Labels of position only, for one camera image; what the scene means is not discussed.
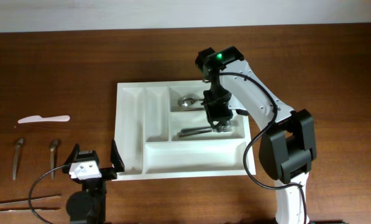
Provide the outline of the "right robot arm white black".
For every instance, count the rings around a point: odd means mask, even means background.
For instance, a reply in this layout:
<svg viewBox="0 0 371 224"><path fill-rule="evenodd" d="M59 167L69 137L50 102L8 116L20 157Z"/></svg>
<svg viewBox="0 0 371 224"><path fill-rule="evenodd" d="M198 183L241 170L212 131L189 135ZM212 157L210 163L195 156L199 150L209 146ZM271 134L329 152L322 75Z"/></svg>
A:
<svg viewBox="0 0 371 224"><path fill-rule="evenodd" d="M306 208L306 181L317 157L314 119L307 110L295 111L260 81L248 61L234 46L221 51L207 48L195 59L210 88L203 93L208 123L222 131L234 113L249 115L259 127L244 151L242 163L247 175L259 182L248 167L248 153L260 143L259 161L274 181L277 223L309 223Z"/></svg>

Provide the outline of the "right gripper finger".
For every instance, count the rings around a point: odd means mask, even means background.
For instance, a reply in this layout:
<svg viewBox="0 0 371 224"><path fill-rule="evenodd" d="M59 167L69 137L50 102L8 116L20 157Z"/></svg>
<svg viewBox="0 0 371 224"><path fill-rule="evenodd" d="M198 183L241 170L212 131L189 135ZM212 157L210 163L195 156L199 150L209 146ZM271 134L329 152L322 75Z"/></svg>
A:
<svg viewBox="0 0 371 224"><path fill-rule="evenodd" d="M227 122L233 118L232 111L224 104L206 104L205 111L208 123L215 131L222 131Z"/></svg>
<svg viewBox="0 0 371 224"><path fill-rule="evenodd" d="M202 105L208 105L210 104L212 100L212 94L210 90L205 90L203 92L203 102L201 103Z"/></svg>

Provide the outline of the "steel fork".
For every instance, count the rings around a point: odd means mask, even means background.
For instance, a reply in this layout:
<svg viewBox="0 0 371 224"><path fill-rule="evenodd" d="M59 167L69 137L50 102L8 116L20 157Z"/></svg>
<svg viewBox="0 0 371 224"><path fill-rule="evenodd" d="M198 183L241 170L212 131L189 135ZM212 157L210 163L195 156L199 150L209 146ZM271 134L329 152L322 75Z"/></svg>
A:
<svg viewBox="0 0 371 224"><path fill-rule="evenodd" d="M180 132L181 133L187 133L187 132L193 132L193 131L212 131L216 133L230 132L234 129L234 127L238 125L239 125L239 122L235 119L232 119L230 121L227 121L223 126L220 126L217 129L212 128L210 126L205 126L205 127L198 127L198 128L182 129Z"/></svg>
<svg viewBox="0 0 371 224"><path fill-rule="evenodd" d="M193 131L193 132L181 133L179 131L176 134L176 136L178 138L184 138L184 137L188 137L188 136L194 136L194 135L197 135L197 134L205 134L205 133L215 133L215 132L212 132L212 131Z"/></svg>

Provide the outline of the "steel fork top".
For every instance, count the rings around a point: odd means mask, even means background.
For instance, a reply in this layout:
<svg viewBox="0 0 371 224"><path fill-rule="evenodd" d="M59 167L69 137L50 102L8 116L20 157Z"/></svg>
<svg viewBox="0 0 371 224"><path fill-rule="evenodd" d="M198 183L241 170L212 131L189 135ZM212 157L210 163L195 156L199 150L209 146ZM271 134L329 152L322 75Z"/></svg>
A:
<svg viewBox="0 0 371 224"><path fill-rule="evenodd" d="M198 127L198 128L182 129L180 132L181 133L187 133L187 132L193 132L193 131L212 131L216 133L230 132L234 129L234 127L238 125L239 125L239 122L235 119L232 119L230 121L227 121L223 126L220 126L217 129L212 128L210 126L205 126L205 127Z"/></svg>

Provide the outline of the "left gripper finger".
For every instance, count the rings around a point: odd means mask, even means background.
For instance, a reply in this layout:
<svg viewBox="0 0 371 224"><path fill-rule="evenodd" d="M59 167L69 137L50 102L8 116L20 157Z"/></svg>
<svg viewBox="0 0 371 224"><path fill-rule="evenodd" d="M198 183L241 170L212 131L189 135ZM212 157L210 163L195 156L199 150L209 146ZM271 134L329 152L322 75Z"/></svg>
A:
<svg viewBox="0 0 371 224"><path fill-rule="evenodd" d="M110 153L110 161L112 163L112 166L115 170L115 172L124 172L125 171L125 165L124 162L119 155L119 152L117 150L117 145L115 140L113 139L111 141L111 153Z"/></svg>
<svg viewBox="0 0 371 224"><path fill-rule="evenodd" d="M67 160L64 162L64 165L70 165L76 162L79 152L80 152L80 146L79 144L75 144L72 152L68 156Z"/></svg>

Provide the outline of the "large steel spoon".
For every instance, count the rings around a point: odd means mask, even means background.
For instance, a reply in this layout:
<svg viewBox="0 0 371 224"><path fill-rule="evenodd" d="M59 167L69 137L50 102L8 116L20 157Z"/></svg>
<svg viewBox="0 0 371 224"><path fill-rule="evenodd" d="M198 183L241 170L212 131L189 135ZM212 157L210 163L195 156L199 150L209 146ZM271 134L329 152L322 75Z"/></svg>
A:
<svg viewBox="0 0 371 224"><path fill-rule="evenodd" d="M180 108L179 111L204 111L204 108Z"/></svg>
<svg viewBox="0 0 371 224"><path fill-rule="evenodd" d="M188 108L194 105L195 103L202 102L203 100L204 99L200 98L198 95L189 94L189 95L184 95L180 97L177 103L178 103L178 106L182 108Z"/></svg>

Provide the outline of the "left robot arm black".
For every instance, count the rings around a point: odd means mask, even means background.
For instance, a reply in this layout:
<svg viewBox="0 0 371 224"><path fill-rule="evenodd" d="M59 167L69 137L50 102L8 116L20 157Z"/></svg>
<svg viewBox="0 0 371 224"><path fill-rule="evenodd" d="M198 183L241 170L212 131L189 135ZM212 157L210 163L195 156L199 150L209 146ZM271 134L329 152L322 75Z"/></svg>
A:
<svg viewBox="0 0 371 224"><path fill-rule="evenodd" d="M111 141L112 166L99 167L96 151L80 151L76 144L64 163L63 173L68 174L82 189L73 193L66 202L70 223L104 223L106 221L106 182L117 179L125 171L115 141Z"/></svg>

